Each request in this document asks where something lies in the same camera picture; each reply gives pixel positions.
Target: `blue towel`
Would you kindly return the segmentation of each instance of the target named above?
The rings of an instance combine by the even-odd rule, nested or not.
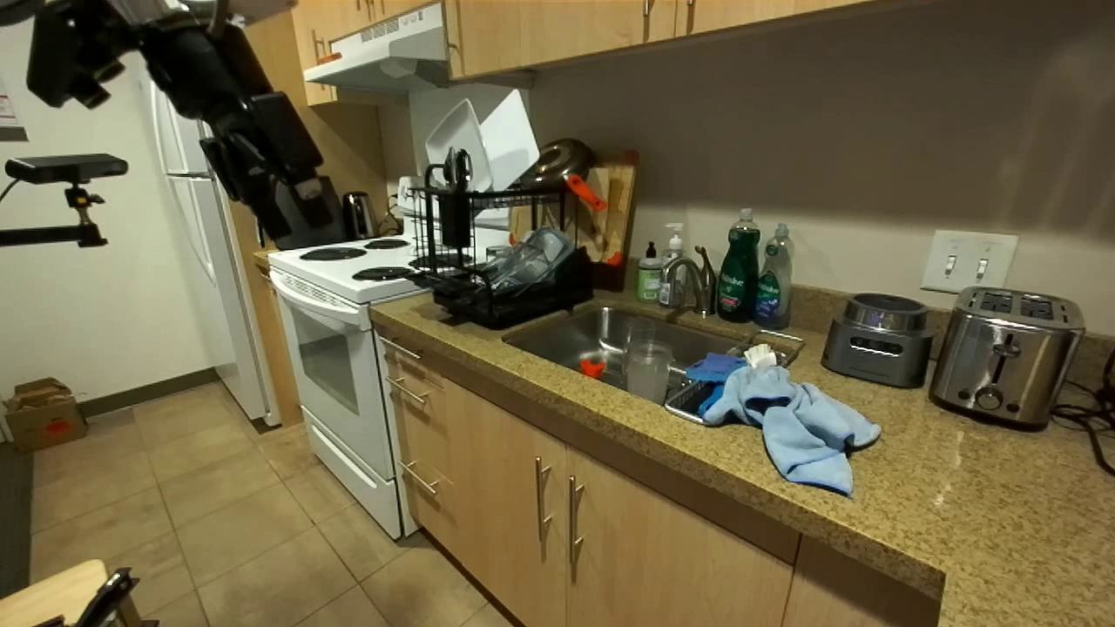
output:
[[[726,424],[730,416],[762,429],[767,458],[781,479],[852,496],[852,451],[879,439],[862,410],[826,396],[814,383],[794,383],[788,368],[736,368],[726,394],[701,416],[706,424]]]
[[[710,394],[701,401],[696,416],[706,416],[723,394],[726,394],[726,381],[744,365],[740,357],[706,357],[701,362],[694,362],[686,368],[690,383],[709,383]]]

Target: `countertop appliance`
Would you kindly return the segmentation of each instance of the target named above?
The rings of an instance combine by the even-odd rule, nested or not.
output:
[[[1050,294],[965,290],[951,309],[931,396],[1023,429],[1047,429],[1085,338],[1080,307]]]
[[[422,294],[413,260],[401,238],[270,254],[311,451],[390,538],[415,524],[371,307]]]
[[[200,148],[203,122],[182,120],[172,102],[152,87],[153,144],[162,167],[185,224],[185,251],[197,313],[205,335],[205,357],[239,396],[249,422],[279,424],[279,401],[264,368],[262,335],[256,329],[256,302],[229,224],[226,195]]]
[[[884,386],[920,386],[931,351],[933,335],[924,302],[857,294],[829,329],[823,365]]]

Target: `kitchen counter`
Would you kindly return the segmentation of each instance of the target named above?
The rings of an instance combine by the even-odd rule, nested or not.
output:
[[[1062,422],[1016,432],[940,410],[927,389],[838,375],[818,362],[826,335],[791,329],[805,338],[791,375],[882,424],[853,458],[853,498],[839,498],[779,479],[751,424],[690,424],[502,346],[502,331],[445,324],[429,297],[377,307],[372,321],[433,365],[469,373],[478,394],[529,396],[546,416],[541,429],[588,432],[596,451],[654,468],[650,487],[701,484],[730,506],[706,513],[716,524],[751,508],[917,590],[940,603],[940,624],[1115,624],[1115,481]]]

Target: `cabinet door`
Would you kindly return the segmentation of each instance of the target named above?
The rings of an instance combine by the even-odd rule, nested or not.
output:
[[[380,2],[380,22],[390,22],[398,13],[424,7],[429,0],[377,0],[377,2]]]
[[[785,558],[751,546],[594,460],[574,460],[567,527],[578,546],[567,624],[785,619],[791,546]]]
[[[646,45],[678,35],[680,0],[445,0],[452,77]]]
[[[329,38],[336,30],[330,25],[330,0],[300,0],[292,12],[291,12],[291,22],[292,22],[292,45],[300,50],[300,81],[303,84],[303,97],[306,106],[330,106],[337,102],[337,87],[330,84],[306,84],[303,81],[303,71],[306,65],[319,65],[321,59],[329,59]]]
[[[564,619],[564,520],[562,473],[564,453],[502,408],[471,396],[459,422],[469,458],[465,520],[471,571],[524,624]]]
[[[852,2],[866,0],[686,0],[686,30],[723,30]]]
[[[651,43],[660,35],[654,2],[660,0],[538,0],[526,13],[529,62]]]
[[[452,77],[529,65],[526,13],[524,0],[445,0]]]
[[[931,599],[853,566],[852,558],[801,541],[800,574],[788,599],[788,627],[927,627],[938,624]]]
[[[459,541],[465,484],[452,473],[452,383],[424,368],[417,357],[401,346],[386,346],[386,365],[413,515],[445,551],[469,555],[469,542]]]

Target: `refrigerator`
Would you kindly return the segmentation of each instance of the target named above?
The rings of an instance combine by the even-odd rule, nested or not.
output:
[[[185,227],[182,251],[190,254],[185,271],[205,335],[205,357],[249,422],[279,424],[229,205],[200,148],[205,127],[182,120],[153,84],[152,120],[158,167],[169,175],[172,208]]]

